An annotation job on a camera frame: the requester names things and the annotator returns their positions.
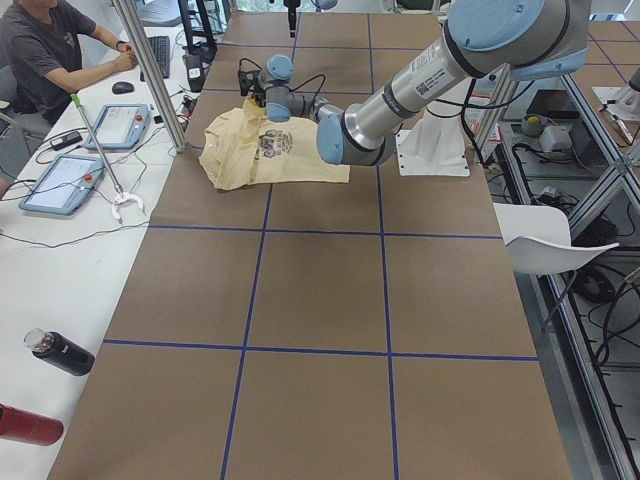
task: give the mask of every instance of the man's arm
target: man's arm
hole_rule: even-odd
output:
[[[96,24],[96,29],[91,34],[91,37],[101,41],[107,47],[117,50],[120,53],[133,52],[133,48],[129,43],[124,42],[118,44],[118,37],[116,37],[111,30],[104,28],[102,25]]]
[[[4,178],[0,177],[0,198],[2,198],[9,188],[9,182],[7,182]]]
[[[83,68],[69,72],[66,68],[56,68],[45,75],[45,78],[69,93],[75,93],[89,85],[99,82],[103,78],[118,72],[131,70],[137,64],[133,53],[125,52],[114,60],[92,68]]]

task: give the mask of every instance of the red water bottle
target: red water bottle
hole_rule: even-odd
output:
[[[52,445],[62,436],[60,420],[0,404],[0,438],[34,445]]]

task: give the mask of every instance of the table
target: table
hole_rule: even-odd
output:
[[[175,39],[177,29],[147,29],[149,35],[169,34]],[[139,68],[112,76],[79,94],[88,116],[95,118],[105,103],[152,104],[151,95],[139,81]],[[135,92],[113,95],[111,85],[119,80],[130,81]],[[187,86],[179,48],[174,50],[171,78],[167,79],[170,93]],[[181,97],[174,97],[176,102]],[[82,126],[80,116],[72,105],[65,111],[51,134]],[[151,122],[145,135],[148,139],[157,129]],[[148,221],[160,195],[173,160],[172,144],[161,130],[143,147],[138,155],[148,168],[136,193],[146,206],[147,215],[135,205],[121,209],[124,225],[138,225]],[[83,149],[75,153],[86,154]],[[109,154],[119,158],[122,154]],[[54,152],[40,157],[50,160]],[[37,178],[44,170],[33,159],[28,162],[20,178]],[[135,157],[114,165],[118,178],[130,188],[143,170]],[[114,190],[108,178],[98,187],[109,201]],[[12,189],[7,198],[24,193]],[[70,218],[52,218],[28,214],[17,208],[17,201],[0,203],[0,228],[7,235],[32,241],[57,244],[80,238],[97,231],[118,228],[111,217],[109,202],[98,195]],[[24,334],[39,327],[59,331],[91,352],[96,353],[116,307],[146,226],[94,237],[72,246],[58,249],[35,248],[0,238],[0,304],[3,310],[3,334],[0,338],[0,376],[3,381],[0,402],[10,406],[59,418],[68,426],[87,377],[72,377],[39,361],[22,346]],[[58,453],[59,441],[51,447],[1,441],[0,478],[15,480],[42,479],[47,476]]]
[[[236,13],[188,138],[241,104],[242,56],[289,54],[346,107],[438,35],[304,14],[289,39]],[[197,156],[173,162],[51,480],[571,478],[480,168],[220,193]]]

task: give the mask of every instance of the white chair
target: white chair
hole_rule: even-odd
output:
[[[569,221],[557,208],[502,203],[493,206],[514,271],[530,275],[572,272],[567,286],[542,322],[544,330],[569,292],[577,271],[619,244],[588,248],[572,246]]]

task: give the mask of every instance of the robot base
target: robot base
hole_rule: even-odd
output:
[[[441,98],[462,102],[469,80],[457,85]],[[429,110],[438,115],[453,115],[459,107],[432,102]],[[426,109],[412,130],[396,134],[396,150],[400,175],[443,175],[468,177],[460,117],[438,118]]]
[[[624,102],[624,105],[616,103],[607,104],[607,110],[617,115],[625,122],[640,122],[640,92],[636,92],[627,87],[593,87],[593,91],[602,102],[607,104],[610,100]]]

